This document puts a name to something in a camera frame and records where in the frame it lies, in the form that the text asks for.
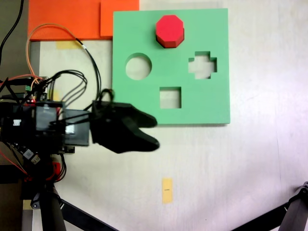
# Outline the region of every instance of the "white surface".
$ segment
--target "white surface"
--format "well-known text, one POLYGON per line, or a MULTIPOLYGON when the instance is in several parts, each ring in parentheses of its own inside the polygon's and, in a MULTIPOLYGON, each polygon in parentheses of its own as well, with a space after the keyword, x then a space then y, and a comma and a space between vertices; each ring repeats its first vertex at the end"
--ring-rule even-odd
MULTIPOLYGON (((228 231, 284 203, 308 179, 308 2, 141 0, 141 10, 209 7, 229 9, 231 124, 148 129, 161 142, 152 153, 77 148, 56 185, 63 199, 121 231, 228 231), (163 177, 173 178, 167 205, 163 177)), ((85 44, 109 87, 111 42, 85 44)), ((95 76, 83 51, 44 42, 40 55, 41 76, 85 73, 91 88, 71 108, 88 105, 95 76)), ((56 87, 65 93, 72 83, 62 78, 56 87)))

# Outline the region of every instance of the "red block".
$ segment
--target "red block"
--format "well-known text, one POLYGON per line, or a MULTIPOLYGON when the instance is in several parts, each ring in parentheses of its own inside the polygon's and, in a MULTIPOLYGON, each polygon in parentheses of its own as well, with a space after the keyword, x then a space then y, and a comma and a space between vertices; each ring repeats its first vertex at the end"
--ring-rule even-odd
POLYGON ((176 15, 164 15, 156 23, 156 40, 164 48, 175 48, 184 41, 184 23, 176 15))

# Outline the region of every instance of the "black metal stand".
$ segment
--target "black metal stand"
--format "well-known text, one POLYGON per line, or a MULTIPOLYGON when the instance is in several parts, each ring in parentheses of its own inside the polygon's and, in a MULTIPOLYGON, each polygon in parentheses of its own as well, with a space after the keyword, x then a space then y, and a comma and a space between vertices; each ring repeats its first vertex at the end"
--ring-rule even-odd
POLYGON ((44 189, 31 201, 33 209, 41 209, 44 231, 66 231, 64 220, 84 231, 118 231, 90 214, 61 200, 53 184, 44 189))
POLYGON ((282 206, 234 229, 233 231, 304 231, 308 219, 308 181, 282 206))
MULTIPOLYGON (((13 166, 0 166, 0 184, 17 183, 19 172, 13 166)), ((64 220, 84 231, 118 231, 90 214, 61 200, 53 184, 24 182, 22 199, 32 199, 33 209, 41 209, 44 231, 65 231, 64 220)), ((308 181, 289 200, 272 211, 234 229, 233 231, 304 231, 308 219, 308 181)))

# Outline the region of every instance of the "shape sorter board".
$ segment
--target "shape sorter board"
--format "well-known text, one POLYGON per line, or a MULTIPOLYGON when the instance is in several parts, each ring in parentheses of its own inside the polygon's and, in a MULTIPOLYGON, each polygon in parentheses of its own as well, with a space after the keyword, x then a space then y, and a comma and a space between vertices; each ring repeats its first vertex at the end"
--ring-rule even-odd
POLYGON ((158 124, 230 123, 228 10, 115 12, 113 89, 117 102, 131 103, 155 116, 158 124), (184 41, 176 48, 164 48, 156 40, 156 23, 164 15, 183 21, 184 41), (210 78, 189 73, 189 61, 200 54, 216 61, 210 78), (126 74, 126 64, 135 56, 151 62, 151 72, 142 80, 126 74), (161 108, 160 91, 165 89, 180 92, 179 108, 161 108))

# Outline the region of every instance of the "orange block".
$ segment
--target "orange block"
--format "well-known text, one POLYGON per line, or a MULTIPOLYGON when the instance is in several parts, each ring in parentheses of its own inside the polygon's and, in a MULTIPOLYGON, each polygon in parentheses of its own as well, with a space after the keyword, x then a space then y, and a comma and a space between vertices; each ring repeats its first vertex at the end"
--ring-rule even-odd
POLYGON ((101 37, 112 39, 114 11, 138 11, 139 0, 102 0, 101 37))
MULTIPOLYGON (((57 23, 80 40, 112 39, 113 12, 139 10, 139 0, 29 0, 28 34, 43 23, 57 23)), ((31 41, 74 40, 66 31, 45 27, 31 41)))

